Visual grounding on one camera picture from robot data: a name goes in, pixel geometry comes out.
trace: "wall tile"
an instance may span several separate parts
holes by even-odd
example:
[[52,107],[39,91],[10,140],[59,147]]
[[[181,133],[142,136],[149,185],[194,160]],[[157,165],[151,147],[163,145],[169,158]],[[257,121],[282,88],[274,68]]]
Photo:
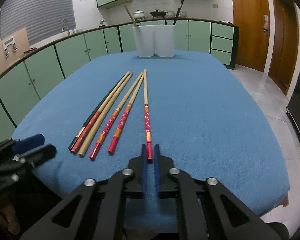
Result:
[[232,0],[223,0],[224,7],[233,10],[233,1]]

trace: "drawer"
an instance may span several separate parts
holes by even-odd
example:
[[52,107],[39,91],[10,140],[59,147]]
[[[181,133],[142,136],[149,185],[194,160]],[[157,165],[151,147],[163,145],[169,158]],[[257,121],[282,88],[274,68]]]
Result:
[[211,37],[211,48],[232,52],[233,40],[228,40],[220,37]]
[[216,57],[218,60],[220,60],[225,65],[230,65],[231,62],[231,53],[220,51],[220,50],[214,50],[211,49],[211,55]]
[[212,23],[212,35],[214,36],[224,37],[233,40],[233,31],[234,28],[231,26]]

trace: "blue tablecloth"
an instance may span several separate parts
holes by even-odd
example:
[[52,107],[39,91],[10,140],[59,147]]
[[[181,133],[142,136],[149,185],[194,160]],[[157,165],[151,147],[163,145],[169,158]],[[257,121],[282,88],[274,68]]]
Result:
[[[255,213],[271,209],[290,185],[278,142],[261,110],[236,78],[213,56],[177,51],[173,58],[138,58],[136,52],[92,60],[46,95],[23,119],[13,138],[41,133],[57,155],[34,174],[60,196],[87,178],[108,179],[140,155],[145,143],[143,86],[113,156],[107,149],[122,112],[95,162],[72,155],[68,146],[92,110],[127,71],[126,85],[96,137],[139,73],[147,69],[153,144],[193,178],[215,177]],[[144,200],[128,200],[125,227],[177,232],[174,200],[155,195],[148,165]]]

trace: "door frame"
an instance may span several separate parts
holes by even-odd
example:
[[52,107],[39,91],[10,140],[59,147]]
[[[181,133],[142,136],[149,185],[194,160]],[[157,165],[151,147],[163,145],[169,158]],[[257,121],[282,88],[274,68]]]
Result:
[[[276,8],[275,8],[275,4],[274,4],[274,0],[273,0],[273,7],[274,7],[274,14],[276,12]],[[295,68],[296,68],[296,63],[297,63],[297,60],[298,60],[298,51],[299,51],[299,22],[298,22],[298,12],[296,10],[296,7],[295,7],[295,3],[294,3],[294,11],[295,11],[295,16],[296,16],[296,22],[297,22],[297,51],[296,51],[296,54],[295,54],[295,58],[294,58],[294,65],[293,65],[293,69],[292,69],[292,74],[291,74],[291,77],[290,77],[290,80],[289,80],[289,83],[288,83],[288,86],[285,87],[284,85],[282,85],[279,81],[276,81],[274,80],[270,75],[270,71],[271,71],[271,66],[272,66],[272,62],[274,60],[274,51],[272,51],[271,53],[271,61],[270,61],[270,66],[269,66],[269,70],[267,72],[267,75],[274,81],[274,83],[282,90],[282,92],[284,93],[285,96],[287,96],[287,93],[288,93],[288,90],[290,88],[290,85],[291,85],[291,81],[292,81],[292,78],[293,78],[293,75],[294,75],[294,71],[295,71]],[[274,43],[273,43],[273,50],[275,48],[275,44],[276,42],[278,42],[278,40],[276,39],[276,32],[275,32],[275,29],[274,29],[274,35],[273,35],[273,39],[274,39]]]

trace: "white tile wall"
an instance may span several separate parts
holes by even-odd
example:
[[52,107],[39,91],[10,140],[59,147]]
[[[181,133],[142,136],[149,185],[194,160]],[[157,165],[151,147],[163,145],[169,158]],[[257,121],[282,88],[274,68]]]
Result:
[[[133,13],[137,10],[144,11],[146,18],[151,19],[150,12],[155,9],[163,11],[178,10],[181,0],[133,0],[128,3],[129,10]],[[218,5],[218,9],[213,8],[213,4]],[[112,24],[129,22],[129,16],[124,7],[116,6],[110,10]],[[208,20],[230,21],[233,22],[233,4],[232,0],[185,0],[182,7],[187,11],[189,18],[202,18]]]
[[111,24],[109,9],[98,9],[96,0],[72,0],[72,3],[77,29],[96,28],[101,19]]

